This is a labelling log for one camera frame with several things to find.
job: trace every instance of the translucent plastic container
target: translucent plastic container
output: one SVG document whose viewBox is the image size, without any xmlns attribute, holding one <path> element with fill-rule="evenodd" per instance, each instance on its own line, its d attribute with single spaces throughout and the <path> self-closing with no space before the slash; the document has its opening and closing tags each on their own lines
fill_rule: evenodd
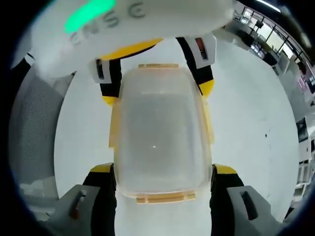
<svg viewBox="0 0 315 236">
<path fill-rule="evenodd" d="M 152 67 L 124 75 L 113 107 L 117 186 L 139 203 L 193 199 L 212 169 L 201 95 L 187 69 Z"/>
</svg>

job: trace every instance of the desk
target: desk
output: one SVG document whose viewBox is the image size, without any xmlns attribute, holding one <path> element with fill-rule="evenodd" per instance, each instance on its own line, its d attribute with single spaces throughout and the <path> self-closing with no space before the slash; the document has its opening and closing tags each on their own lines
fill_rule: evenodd
<svg viewBox="0 0 315 236">
<path fill-rule="evenodd" d="M 139 56 L 163 54 L 170 58 L 165 63 L 172 63 L 177 48 L 171 43 L 164 46 Z M 269 65 L 224 41 L 217 41 L 212 70 L 216 83 L 208 102 L 215 133 L 213 162 L 236 169 L 244 184 L 271 204 L 275 218 L 283 220 L 298 172 L 298 137 L 284 89 Z M 88 72 L 78 71 L 56 130 L 54 164 L 60 197 L 82 183 L 91 167 L 113 161 L 108 149 L 110 117 L 111 108 L 102 101 L 99 85 Z M 195 201 L 166 205 L 137 205 L 119 192 L 116 197 L 117 236 L 210 235 L 209 192 L 198 193 Z"/>
</svg>

